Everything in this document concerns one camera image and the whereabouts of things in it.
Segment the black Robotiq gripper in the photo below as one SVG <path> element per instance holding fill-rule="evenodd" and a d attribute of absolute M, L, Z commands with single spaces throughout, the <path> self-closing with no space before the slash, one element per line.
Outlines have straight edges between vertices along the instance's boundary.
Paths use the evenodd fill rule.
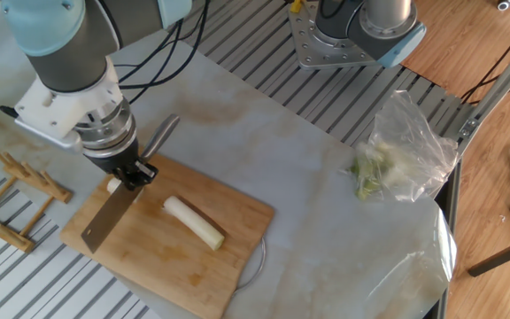
<path fill-rule="evenodd" d="M 143 163 L 139 158 L 139 144 L 135 139 L 122 151 L 113 155 L 92 156 L 86 154 L 85 157 L 107 174 L 113 174 L 130 191 L 137 187 L 144 186 L 153 180 L 158 170 L 147 163 Z"/>

